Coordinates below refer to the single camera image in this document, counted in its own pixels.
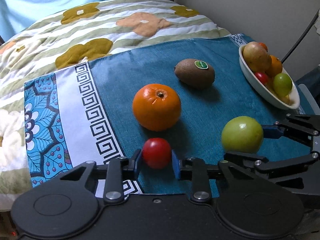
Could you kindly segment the large green apple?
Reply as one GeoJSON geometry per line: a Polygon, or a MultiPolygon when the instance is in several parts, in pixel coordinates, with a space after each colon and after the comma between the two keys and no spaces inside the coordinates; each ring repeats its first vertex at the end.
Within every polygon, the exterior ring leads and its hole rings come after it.
{"type": "Polygon", "coordinates": [[[256,154],[264,139],[262,126],[252,117],[239,116],[224,126],[221,133],[223,149],[256,154]]]}

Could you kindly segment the small red tomato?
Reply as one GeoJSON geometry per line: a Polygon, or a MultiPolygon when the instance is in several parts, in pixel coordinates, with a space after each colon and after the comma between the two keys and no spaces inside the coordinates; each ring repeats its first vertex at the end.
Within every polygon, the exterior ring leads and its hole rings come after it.
{"type": "Polygon", "coordinates": [[[143,145],[142,158],[148,167],[163,169],[171,161],[171,146],[163,138],[151,138],[143,145]]]}

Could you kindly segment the small green apple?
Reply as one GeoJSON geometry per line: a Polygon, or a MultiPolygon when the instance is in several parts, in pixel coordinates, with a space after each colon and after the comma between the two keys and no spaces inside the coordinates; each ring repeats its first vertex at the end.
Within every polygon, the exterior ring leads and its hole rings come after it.
{"type": "Polygon", "coordinates": [[[277,95],[287,96],[292,90],[292,80],[287,74],[279,73],[274,77],[273,88],[277,95]]]}

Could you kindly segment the large orange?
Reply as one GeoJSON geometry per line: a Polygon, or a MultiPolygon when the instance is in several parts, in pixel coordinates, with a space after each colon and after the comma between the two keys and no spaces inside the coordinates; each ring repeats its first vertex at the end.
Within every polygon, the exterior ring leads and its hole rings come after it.
{"type": "Polygon", "coordinates": [[[181,100],[169,86],[152,83],[142,87],[135,94],[132,111],[141,126],[150,131],[160,132],[178,122],[181,100]]]}

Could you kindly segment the wrinkled yellow-red apple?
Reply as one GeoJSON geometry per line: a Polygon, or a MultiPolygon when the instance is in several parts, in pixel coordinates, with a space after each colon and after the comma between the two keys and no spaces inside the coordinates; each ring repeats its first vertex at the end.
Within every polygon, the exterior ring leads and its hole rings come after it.
{"type": "Polygon", "coordinates": [[[252,72],[265,72],[272,66],[270,54],[258,42],[249,42],[246,44],[242,55],[252,72]]]}

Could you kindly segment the small mandarin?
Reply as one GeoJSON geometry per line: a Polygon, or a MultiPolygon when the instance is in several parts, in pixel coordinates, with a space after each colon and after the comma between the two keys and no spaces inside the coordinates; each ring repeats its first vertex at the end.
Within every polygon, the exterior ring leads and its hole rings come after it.
{"type": "Polygon", "coordinates": [[[259,44],[268,52],[268,47],[263,42],[259,42],[259,44]]]}

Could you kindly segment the brown kiwi with sticker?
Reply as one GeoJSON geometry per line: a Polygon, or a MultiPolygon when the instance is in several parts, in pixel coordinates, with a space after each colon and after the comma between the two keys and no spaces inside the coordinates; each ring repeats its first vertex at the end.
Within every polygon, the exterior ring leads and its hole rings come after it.
{"type": "Polygon", "coordinates": [[[205,61],[184,59],[176,64],[174,73],[186,85],[193,87],[208,87],[215,81],[214,68],[205,61]]]}

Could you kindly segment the cream yellow bowl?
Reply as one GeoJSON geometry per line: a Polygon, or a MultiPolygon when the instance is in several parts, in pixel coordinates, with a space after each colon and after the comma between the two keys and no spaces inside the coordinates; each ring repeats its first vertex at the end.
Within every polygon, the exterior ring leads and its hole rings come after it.
{"type": "Polygon", "coordinates": [[[279,109],[298,109],[300,106],[300,96],[295,83],[292,81],[292,90],[288,94],[289,103],[281,101],[276,95],[274,95],[267,87],[265,87],[250,70],[246,62],[244,61],[242,52],[244,50],[245,44],[239,47],[239,63],[240,68],[248,81],[248,83],[256,90],[256,92],[264,98],[267,102],[274,105],[279,109]]]}

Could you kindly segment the blue patterned cloth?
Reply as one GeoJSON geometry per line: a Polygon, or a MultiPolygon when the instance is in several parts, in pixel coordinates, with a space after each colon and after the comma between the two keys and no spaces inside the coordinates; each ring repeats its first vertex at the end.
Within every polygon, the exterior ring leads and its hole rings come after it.
{"type": "Polygon", "coordinates": [[[239,48],[250,38],[191,38],[74,63],[24,85],[24,131],[32,186],[87,160],[130,157],[160,137],[181,157],[215,164],[222,130],[249,116],[287,115],[246,81],[239,48]]]}

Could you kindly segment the floral quilt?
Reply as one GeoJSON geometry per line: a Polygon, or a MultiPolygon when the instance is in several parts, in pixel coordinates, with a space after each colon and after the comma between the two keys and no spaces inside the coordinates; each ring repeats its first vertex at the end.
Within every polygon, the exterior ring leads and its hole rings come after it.
{"type": "Polygon", "coordinates": [[[228,31],[169,0],[93,2],[47,16],[1,46],[1,209],[31,187],[23,135],[24,83],[130,49],[228,31]]]}

